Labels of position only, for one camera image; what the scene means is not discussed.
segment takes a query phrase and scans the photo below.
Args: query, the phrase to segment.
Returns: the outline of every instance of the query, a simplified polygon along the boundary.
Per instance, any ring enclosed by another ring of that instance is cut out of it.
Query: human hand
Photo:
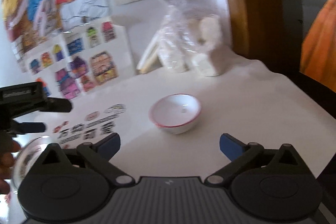
[[[11,152],[4,153],[0,156],[0,194],[8,194],[10,187],[5,179],[11,178],[11,167],[14,165],[14,157],[11,153],[18,152],[21,147],[16,141],[13,142],[13,148]]]

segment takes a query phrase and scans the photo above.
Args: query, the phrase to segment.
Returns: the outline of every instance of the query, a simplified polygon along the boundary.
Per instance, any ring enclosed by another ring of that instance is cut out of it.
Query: white bowl
[[[149,111],[150,120],[168,133],[180,134],[199,120],[201,104],[194,96],[174,94],[157,101]]]

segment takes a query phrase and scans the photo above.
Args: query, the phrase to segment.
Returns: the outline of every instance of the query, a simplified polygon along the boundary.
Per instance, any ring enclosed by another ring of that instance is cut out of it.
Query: orange fabric
[[[327,0],[301,51],[300,71],[336,92],[336,0]]]

